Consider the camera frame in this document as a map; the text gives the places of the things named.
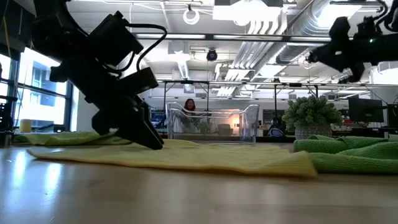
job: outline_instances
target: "clear plastic bin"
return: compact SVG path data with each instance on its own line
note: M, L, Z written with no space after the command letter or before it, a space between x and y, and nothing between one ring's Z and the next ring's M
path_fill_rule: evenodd
M166 104L169 139L255 144L259 105L244 110L187 111L178 103Z

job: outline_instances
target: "table surface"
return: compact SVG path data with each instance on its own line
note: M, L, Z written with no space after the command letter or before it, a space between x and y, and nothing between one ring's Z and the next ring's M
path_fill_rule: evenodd
M282 147L291 149L291 144ZM398 176L245 177L0 149L0 223L398 223Z

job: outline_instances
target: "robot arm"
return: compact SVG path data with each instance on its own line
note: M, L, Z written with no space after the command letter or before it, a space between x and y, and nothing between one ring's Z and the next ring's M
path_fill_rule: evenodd
M149 107L138 96L159 84L150 68L140 70L138 65L145 54L164 39L167 31L156 25L129 24L116 12L87 34L69 14L66 1L69 0L34 0L34 47L62 61L59 67L51 68L50 81L70 80L86 96L85 100L99 109L92 119L92 127L99 134L108 134L110 128L117 128L115 135L121 138L161 149L164 142L150 123ZM133 56L143 50L126 27L156 28L165 34L141 54L136 73L120 78ZM126 68L115 70L108 66L117 66L131 52Z
M398 0L394 0L387 14L386 3L378 0L383 12L376 17L365 17L358 24L358 33L349 40L349 23L347 17L339 17L332 25L329 36L331 41L310 52L309 62L322 62L339 72L350 68L352 76L344 78L339 83L358 82L365 70L365 62L377 65L379 62L398 60L398 34L383 35L379 25L383 22L387 30L398 32L396 9Z

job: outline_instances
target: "green towel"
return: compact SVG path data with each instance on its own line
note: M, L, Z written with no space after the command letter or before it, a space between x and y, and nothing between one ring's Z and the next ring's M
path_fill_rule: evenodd
M294 152L307 151L318 172L398 174L398 142L381 138L310 136L294 142Z
M113 133L100 136L94 132L57 133L57 134L21 134L14 143L27 143L36 146L76 146L76 145L115 145L129 144L131 141L116 137Z

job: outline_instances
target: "security camera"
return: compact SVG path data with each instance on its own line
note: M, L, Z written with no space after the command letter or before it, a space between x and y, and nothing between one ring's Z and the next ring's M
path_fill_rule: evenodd
M207 53L207 61L209 62L214 62L215 60L217 60L217 53L216 53L216 49L209 49L209 52Z

